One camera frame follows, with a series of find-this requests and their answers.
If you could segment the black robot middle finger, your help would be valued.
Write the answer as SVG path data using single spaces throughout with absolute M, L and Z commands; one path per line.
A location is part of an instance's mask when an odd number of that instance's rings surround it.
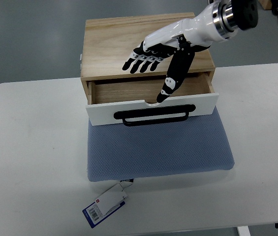
M 144 61 L 143 65 L 141 66 L 141 69 L 140 69 L 140 73 L 144 73 L 148 67 L 151 66 L 151 62 L 149 62 L 149 57 L 146 58 L 146 60 Z

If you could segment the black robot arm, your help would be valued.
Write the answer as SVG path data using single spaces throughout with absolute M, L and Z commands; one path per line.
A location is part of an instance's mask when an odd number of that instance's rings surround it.
M 171 58 L 166 79 L 156 101 L 163 102 L 183 83 L 197 52 L 214 42 L 234 37 L 238 30 L 255 28 L 258 12 L 254 0 L 212 0 L 196 17 L 185 18 L 147 35 L 133 49 L 122 69 L 141 73 L 155 71 L 166 58 Z

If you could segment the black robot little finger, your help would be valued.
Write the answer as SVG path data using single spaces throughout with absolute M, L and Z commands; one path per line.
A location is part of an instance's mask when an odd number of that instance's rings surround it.
M 146 59 L 143 43 L 142 41 L 141 44 L 132 51 L 128 60 L 124 63 L 122 70 L 128 70 L 133 62 L 135 62 L 135 64 L 132 66 L 131 70 L 137 70 L 139 65 Z

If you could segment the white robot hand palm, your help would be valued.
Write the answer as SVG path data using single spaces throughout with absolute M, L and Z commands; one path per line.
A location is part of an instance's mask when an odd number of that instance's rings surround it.
M 143 52 L 151 51 L 157 44 L 178 49 L 180 36 L 192 47 L 209 47 L 213 42 L 227 40 L 230 30 L 226 27 L 226 17 L 223 14 L 229 4 L 228 1 L 215 1 L 194 18 L 185 18 L 154 31 L 145 37 Z

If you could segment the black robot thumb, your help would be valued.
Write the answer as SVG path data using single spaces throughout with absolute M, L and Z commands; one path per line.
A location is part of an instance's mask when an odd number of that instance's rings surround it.
M 166 79 L 156 98 L 157 103 L 163 102 L 182 85 L 195 57 L 195 52 L 183 35 L 178 38 L 178 43 L 179 49 L 173 54 Z

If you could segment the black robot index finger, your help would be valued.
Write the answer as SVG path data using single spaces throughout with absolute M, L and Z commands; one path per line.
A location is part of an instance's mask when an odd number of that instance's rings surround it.
M 164 56 L 150 56 L 149 57 L 149 62 L 151 62 L 151 66 L 150 66 L 150 71 L 155 71 L 157 66 L 166 58 L 168 58 L 169 55 L 164 55 Z

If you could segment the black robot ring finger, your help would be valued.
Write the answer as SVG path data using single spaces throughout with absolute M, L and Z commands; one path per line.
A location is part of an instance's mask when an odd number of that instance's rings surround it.
M 139 67 L 143 65 L 146 58 L 147 56 L 137 56 L 129 59 L 130 65 L 132 66 L 130 70 L 131 74 L 134 74 L 139 69 Z

